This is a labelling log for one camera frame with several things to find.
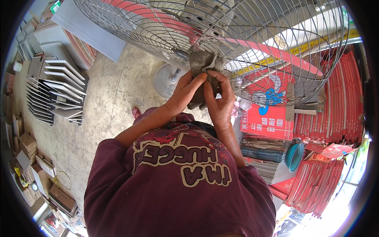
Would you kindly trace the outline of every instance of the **fan stand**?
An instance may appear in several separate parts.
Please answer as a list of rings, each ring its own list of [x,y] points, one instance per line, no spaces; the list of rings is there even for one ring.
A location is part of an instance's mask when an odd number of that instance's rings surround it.
[[[169,99],[174,93],[179,79],[184,74],[184,71],[171,64],[163,64],[155,72],[153,80],[154,89],[160,96]]]

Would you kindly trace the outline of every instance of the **left hand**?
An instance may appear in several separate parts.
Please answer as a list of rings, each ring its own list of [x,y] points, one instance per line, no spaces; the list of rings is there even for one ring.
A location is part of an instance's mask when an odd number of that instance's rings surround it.
[[[188,103],[192,100],[196,90],[205,82],[207,74],[200,73],[192,80],[192,72],[188,71],[182,76],[171,98],[166,102],[166,106],[173,116],[176,116],[184,111]]]

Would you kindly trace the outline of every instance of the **fan pole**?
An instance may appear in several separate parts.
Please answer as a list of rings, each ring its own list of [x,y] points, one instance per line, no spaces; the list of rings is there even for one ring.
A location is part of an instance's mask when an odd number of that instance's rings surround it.
[[[181,72],[181,70],[178,68],[176,69],[175,73],[172,75],[172,77],[170,77],[170,82],[171,83],[175,83],[176,82],[176,78],[178,77],[179,73]]]

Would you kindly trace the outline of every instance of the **cartoon graphic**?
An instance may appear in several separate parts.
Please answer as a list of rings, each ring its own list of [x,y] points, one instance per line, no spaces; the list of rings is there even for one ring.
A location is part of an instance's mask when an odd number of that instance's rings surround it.
[[[286,95],[286,91],[279,92],[282,82],[277,75],[270,74],[269,79],[274,83],[274,88],[270,88],[266,92],[258,91],[253,93],[253,101],[259,105],[259,114],[265,115],[268,111],[269,105],[277,105],[284,103],[283,97]]]

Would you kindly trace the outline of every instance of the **foot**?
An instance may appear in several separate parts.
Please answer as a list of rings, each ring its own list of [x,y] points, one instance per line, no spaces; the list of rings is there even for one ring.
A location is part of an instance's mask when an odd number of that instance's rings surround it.
[[[134,119],[136,119],[141,115],[141,111],[137,107],[134,107],[132,109],[132,115],[133,115]]]

